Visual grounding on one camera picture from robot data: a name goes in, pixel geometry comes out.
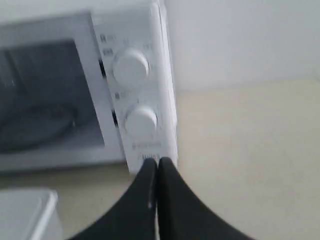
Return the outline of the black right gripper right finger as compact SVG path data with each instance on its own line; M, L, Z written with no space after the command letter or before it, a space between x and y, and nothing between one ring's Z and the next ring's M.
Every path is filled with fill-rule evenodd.
M161 240L252 239L211 211L168 157L158 163L157 215Z

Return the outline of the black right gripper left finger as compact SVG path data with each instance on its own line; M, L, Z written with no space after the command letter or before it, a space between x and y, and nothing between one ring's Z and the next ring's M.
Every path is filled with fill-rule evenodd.
M147 158L121 198L98 220L70 239L156 239L156 183L157 162Z

